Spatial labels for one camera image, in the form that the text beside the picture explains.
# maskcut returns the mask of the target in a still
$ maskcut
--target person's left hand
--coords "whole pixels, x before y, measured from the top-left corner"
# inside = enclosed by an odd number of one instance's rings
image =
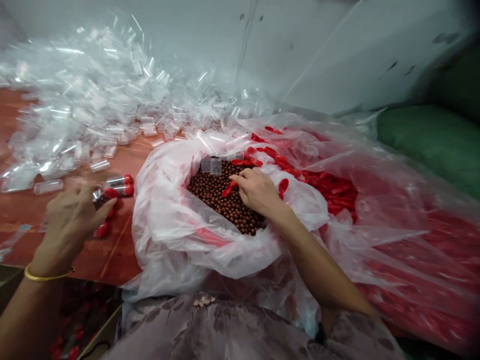
[[[82,250],[84,241],[105,221],[117,199],[95,210],[92,194],[98,186],[58,194],[46,207],[47,230],[30,266],[41,277],[66,273]]]

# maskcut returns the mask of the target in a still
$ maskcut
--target gold bracelet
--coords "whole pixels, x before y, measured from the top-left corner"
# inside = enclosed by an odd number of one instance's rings
[[[32,265],[32,263],[29,263],[26,268],[25,268],[25,271],[23,272],[25,274],[25,277],[29,280],[32,280],[32,281],[37,281],[37,282],[47,282],[47,281],[50,281],[50,280],[58,280],[58,279],[61,279],[61,278],[66,278],[67,276],[73,274],[75,272],[75,269],[73,267],[70,268],[70,270],[63,274],[63,275],[59,275],[59,276],[51,276],[51,277],[41,277],[41,276],[34,276],[30,273],[30,265]]]

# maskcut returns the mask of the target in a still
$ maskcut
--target pile of clear vials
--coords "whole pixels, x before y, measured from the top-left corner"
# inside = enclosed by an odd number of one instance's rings
[[[19,111],[8,142],[18,162],[0,174],[2,192],[31,189],[38,174],[48,182],[81,166],[105,170],[141,134],[191,138],[221,130],[229,116],[273,112],[257,89],[232,90],[213,69],[162,66],[133,16],[10,46],[0,54],[1,87],[36,101]]]

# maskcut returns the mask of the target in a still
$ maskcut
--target white wall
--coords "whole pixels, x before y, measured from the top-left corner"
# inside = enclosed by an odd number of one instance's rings
[[[5,49],[8,44],[24,40],[25,36],[0,3],[0,49]]]
[[[460,0],[2,1],[30,37],[115,5],[135,15],[158,58],[175,52],[183,66],[216,66],[240,84],[326,113],[418,97],[438,59],[474,30]]]

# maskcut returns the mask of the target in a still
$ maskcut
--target red table surface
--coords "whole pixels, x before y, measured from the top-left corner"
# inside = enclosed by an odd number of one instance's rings
[[[16,131],[18,110],[28,105],[29,102],[22,100],[20,92],[0,89],[1,173],[16,163],[6,142]],[[88,166],[82,166],[63,178],[64,189],[78,186],[78,178],[98,182],[123,174],[131,174],[135,178],[152,150],[150,142],[158,138],[163,138],[163,135],[148,138],[141,135],[129,145],[120,145],[115,157],[109,160],[109,170],[93,173]],[[38,175],[35,182],[41,181],[43,179]],[[0,194],[0,248],[16,233],[20,225],[31,225],[31,229],[14,244],[11,252],[3,256],[4,265],[25,267],[30,263],[44,237],[44,233],[39,230],[45,218],[47,203],[57,193],[35,195],[33,190],[25,190]],[[73,277],[120,286],[141,272],[132,240],[134,203],[133,198],[122,199],[112,220],[110,235],[105,239],[92,238],[85,242],[73,264],[76,269]]]

